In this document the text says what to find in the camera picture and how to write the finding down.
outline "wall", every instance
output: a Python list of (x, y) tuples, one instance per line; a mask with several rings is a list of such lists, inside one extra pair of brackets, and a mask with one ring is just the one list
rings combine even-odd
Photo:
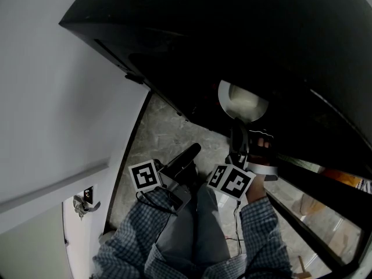
[(71, 278), (62, 230), (62, 205), (0, 235), (4, 279)]
[[(0, 220), (102, 164), (108, 168), (100, 179), (110, 188), (146, 96), (58, 25), (73, 1), (0, 0)], [(81, 190), (67, 189), (65, 198), (33, 212)], [(18, 216), (0, 221), (0, 233), (32, 213)]]

